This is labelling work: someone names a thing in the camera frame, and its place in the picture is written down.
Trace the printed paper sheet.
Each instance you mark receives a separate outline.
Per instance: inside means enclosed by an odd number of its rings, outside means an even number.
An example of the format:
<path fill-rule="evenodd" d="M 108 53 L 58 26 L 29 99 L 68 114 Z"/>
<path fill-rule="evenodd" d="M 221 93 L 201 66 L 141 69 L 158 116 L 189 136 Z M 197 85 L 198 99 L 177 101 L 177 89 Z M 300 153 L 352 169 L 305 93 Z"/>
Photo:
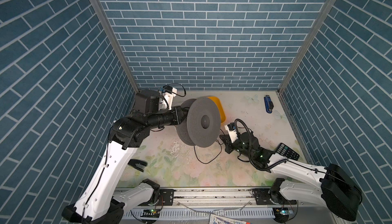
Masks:
<path fill-rule="evenodd" d="M 250 224 L 246 221 L 235 220 L 215 214 L 210 214 L 209 224 Z"/>

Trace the black stapler on table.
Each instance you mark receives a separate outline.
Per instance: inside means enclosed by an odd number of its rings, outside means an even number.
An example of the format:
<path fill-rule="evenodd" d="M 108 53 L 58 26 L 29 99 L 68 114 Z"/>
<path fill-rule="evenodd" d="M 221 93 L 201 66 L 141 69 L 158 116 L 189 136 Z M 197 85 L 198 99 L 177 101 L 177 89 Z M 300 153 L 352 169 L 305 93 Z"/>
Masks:
<path fill-rule="evenodd" d="M 145 171 L 145 168 L 148 166 L 148 163 L 139 159 L 130 159 L 128 162 L 128 166 L 143 173 Z"/>

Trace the yellow plastic tray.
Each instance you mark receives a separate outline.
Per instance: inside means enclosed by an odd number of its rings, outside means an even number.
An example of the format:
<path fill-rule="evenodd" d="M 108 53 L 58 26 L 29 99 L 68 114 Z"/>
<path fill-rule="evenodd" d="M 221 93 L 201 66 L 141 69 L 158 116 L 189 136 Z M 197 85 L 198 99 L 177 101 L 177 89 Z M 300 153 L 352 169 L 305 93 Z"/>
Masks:
<path fill-rule="evenodd" d="M 226 114 L 224 112 L 223 106 L 220 102 L 220 99 L 216 96 L 208 96 L 209 99 L 211 99 L 217 106 L 220 114 L 220 119 L 221 119 L 221 124 L 223 124 L 226 121 Z"/>

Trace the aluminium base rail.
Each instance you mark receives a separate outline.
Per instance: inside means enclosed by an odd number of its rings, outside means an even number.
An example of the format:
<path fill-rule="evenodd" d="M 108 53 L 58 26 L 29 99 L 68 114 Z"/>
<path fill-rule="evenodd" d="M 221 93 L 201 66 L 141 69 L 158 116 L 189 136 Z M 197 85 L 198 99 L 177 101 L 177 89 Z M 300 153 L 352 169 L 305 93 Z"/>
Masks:
<path fill-rule="evenodd" d="M 277 224 L 273 220 L 273 208 L 280 208 L 269 202 L 265 187 L 260 188 L 264 202 L 257 204 L 252 187 L 196 187 L 196 188 L 161 188 L 164 201 L 158 204 L 161 210 L 159 218 L 140 217 L 143 209 L 154 206 L 141 205 L 124 213 L 121 224 L 140 224 L 142 221 L 152 224 L 207 224 L 210 214 L 246 221 L 250 224 Z M 297 204 L 285 204 L 294 212 L 286 224 L 344 224 L 345 220 L 332 214 L 327 208 L 300 201 Z"/>

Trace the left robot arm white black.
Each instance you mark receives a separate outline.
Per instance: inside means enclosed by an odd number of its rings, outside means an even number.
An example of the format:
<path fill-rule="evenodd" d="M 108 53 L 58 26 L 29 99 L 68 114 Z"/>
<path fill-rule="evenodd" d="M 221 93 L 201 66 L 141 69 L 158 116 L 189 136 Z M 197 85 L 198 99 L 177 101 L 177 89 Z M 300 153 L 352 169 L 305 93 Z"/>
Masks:
<path fill-rule="evenodd" d="M 63 209 L 64 219 L 78 224 L 118 224 L 134 207 L 158 201 L 160 186 L 149 179 L 123 196 L 114 192 L 126 166 L 138 171 L 147 166 L 133 155 L 151 131 L 179 125 L 186 119 L 188 110 L 172 105 L 178 95 L 175 87 L 173 83 L 136 93 L 130 114 L 109 129 L 104 155 L 88 187 L 74 204 Z"/>

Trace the blue stapler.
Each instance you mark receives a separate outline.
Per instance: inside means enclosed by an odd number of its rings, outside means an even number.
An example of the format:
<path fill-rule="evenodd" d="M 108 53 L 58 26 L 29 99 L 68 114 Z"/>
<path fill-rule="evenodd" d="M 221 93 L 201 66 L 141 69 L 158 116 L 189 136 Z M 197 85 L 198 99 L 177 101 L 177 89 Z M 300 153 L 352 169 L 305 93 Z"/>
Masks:
<path fill-rule="evenodd" d="M 265 104 L 265 109 L 267 113 L 272 113 L 273 112 L 273 108 L 274 108 L 274 104 L 270 98 L 269 95 L 266 95 L 264 97 L 264 104 Z"/>

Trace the left green circuit board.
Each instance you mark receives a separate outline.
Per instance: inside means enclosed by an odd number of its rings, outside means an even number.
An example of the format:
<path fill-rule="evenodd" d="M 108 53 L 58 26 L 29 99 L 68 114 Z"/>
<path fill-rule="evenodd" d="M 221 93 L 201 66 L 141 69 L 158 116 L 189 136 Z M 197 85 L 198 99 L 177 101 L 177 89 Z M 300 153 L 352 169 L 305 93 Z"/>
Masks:
<path fill-rule="evenodd" d="M 146 218 L 159 218 L 161 210 L 159 209 L 143 209 L 140 213 L 140 217 Z"/>

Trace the green circuit board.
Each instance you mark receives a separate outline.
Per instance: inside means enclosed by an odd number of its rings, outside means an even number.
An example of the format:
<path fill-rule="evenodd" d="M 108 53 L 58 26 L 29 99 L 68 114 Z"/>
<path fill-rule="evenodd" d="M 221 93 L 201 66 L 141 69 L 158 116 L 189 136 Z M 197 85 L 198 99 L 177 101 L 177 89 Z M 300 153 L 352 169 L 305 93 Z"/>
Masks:
<path fill-rule="evenodd" d="M 143 209 L 140 213 L 140 217 L 146 218 L 159 218 L 161 210 L 159 209 Z"/>
<path fill-rule="evenodd" d="M 292 210 L 288 208 L 273 208 L 274 218 L 273 220 L 279 224 L 285 224 L 290 220 L 290 216 L 294 214 Z"/>

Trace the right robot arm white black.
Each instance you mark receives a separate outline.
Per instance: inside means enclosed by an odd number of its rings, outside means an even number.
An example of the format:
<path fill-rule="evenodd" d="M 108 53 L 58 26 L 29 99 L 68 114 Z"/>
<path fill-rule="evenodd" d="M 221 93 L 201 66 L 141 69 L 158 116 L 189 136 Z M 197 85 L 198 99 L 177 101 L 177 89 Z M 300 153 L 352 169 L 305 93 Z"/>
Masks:
<path fill-rule="evenodd" d="M 287 145 L 281 143 L 274 151 L 267 150 L 252 133 L 231 131 L 220 139 L 228 154 L 237 151 L 257 170 L 279 176 L 268 192 L 273 203 L 305 201 L 326 207 L 343 220 L 356 220 L 362 190 L 340 166 L 299 162 L 299 154 Z"/>

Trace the right green circuit board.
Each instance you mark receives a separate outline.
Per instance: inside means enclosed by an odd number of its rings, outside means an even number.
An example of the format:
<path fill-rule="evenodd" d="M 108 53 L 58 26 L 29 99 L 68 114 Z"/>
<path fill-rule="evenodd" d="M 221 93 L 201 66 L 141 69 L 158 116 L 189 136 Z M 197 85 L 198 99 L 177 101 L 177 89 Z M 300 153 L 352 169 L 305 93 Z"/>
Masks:
<path fill-rule="evenodd" d="M 274 218 L 273 220 L 279 224 L 285 224 L 290 220 L 290 216 L 294 214 L 292 210 L 288 208 L 273 208 Z"/>

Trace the black remote control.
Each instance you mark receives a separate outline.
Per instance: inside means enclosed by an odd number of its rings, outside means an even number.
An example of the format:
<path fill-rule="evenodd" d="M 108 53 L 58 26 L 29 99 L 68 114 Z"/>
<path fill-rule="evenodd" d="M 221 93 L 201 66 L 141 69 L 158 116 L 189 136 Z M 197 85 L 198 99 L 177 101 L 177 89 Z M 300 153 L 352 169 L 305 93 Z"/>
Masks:
<path fill-rule="evenodd" d="M 275 153 L 277 153 L 285 158 L 295 160 L 295 161 L 297 161 L 300 158 L 300 155 L 296 151 L 294 151 L 293 149 L 291 149 L 289 146 L 287 146 L 284 143 L 280 143 L 276 147 Z"/>

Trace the grey cable spool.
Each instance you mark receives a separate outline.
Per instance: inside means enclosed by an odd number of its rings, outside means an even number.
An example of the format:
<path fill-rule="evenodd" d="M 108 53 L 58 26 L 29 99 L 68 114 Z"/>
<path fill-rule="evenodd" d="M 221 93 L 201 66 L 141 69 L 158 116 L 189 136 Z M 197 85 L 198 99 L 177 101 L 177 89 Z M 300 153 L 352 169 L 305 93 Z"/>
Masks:
<path fill-rule="evenodd" d="M 188 99 L 181 104 L 188 114 L 176 126 L 179 138 L 189 146 L 210 147 L 218 138 L 221 118 L 217 105 L 208 97 Z"/>

